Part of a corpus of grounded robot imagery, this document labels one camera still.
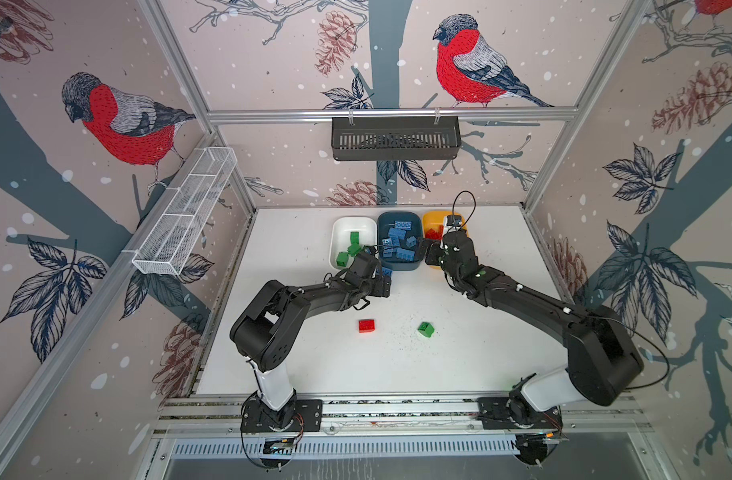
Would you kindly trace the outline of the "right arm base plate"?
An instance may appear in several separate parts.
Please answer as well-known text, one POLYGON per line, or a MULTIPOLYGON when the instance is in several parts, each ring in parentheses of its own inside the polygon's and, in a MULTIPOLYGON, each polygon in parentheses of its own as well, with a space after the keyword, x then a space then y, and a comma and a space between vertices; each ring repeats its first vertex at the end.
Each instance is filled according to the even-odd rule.
POLYGON ((552 407, 544 412, 532 408, 520 391, 499 393, 477 399, 475 419, 485 430, 537 429, 558 431, 563 428, 562 412, 552 407))

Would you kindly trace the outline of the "green lego bottom pair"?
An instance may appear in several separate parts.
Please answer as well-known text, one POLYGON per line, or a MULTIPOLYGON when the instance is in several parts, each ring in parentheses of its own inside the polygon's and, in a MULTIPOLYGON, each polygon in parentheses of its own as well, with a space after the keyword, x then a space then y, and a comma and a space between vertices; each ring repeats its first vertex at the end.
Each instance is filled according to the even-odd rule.
POLYGON ((336 257, 336 265, 340 268, 344 268, 348 265, 349 254, 346 251, 339 252, 336 257))

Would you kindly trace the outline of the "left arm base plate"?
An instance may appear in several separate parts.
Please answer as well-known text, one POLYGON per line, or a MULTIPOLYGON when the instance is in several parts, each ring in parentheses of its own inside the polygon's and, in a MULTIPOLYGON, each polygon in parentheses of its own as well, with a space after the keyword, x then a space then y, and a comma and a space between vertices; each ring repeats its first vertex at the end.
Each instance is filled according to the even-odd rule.
POLYGON ((244 434, 319 432, 322 416, 322 400, 299 400, 294 393, 280 410, 273 410, 254 392, 242 406, 240 430, 244 434))

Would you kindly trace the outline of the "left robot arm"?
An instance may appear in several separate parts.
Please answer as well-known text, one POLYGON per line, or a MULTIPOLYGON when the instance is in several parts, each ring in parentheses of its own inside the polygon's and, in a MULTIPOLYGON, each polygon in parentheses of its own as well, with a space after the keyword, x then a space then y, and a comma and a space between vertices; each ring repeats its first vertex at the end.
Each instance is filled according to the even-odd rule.
POLYGON ((295 414, 297 392, 285 361, 311 317, 362 310, 371 298, 391 294, 392 276, 373 253, 363 251, 351 266, 308 286, 267 282, 234 322, 230 339, 252 366, 260 404, 286 424, 295 414))

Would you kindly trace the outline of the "red lego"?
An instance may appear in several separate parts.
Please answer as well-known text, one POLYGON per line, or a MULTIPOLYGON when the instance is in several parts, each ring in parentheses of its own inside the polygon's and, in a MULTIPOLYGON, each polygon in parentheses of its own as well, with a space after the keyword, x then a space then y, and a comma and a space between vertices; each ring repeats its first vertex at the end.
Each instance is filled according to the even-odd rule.
POLYGON ((371 333, 376 330, 376 322, 374 319, 363 319, 358 321, 358 330, 360 333, 371 333))
POLYGON ((440 241, 443 237, 443 228, 441 226, 437 226, 436 228, 430 228, 425 231, 425 237, 430 240, 440 241))

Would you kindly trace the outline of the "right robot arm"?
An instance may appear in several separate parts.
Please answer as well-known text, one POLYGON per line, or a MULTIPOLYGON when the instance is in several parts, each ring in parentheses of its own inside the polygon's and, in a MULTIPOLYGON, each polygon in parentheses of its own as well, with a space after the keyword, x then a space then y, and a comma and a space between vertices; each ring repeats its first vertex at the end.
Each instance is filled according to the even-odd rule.
POLYGON ((566 349, 565 365, 526 377, 510 391, 513 421, 531 424, 538 414, 582 400, 609 406, 643 372, 644 362, 629 330, 613 310, 590 311, 563 302, 481 264, 465 230, 449 230, 440 240, 425 239, 420 252, 465 298, 515 316, 566 349))

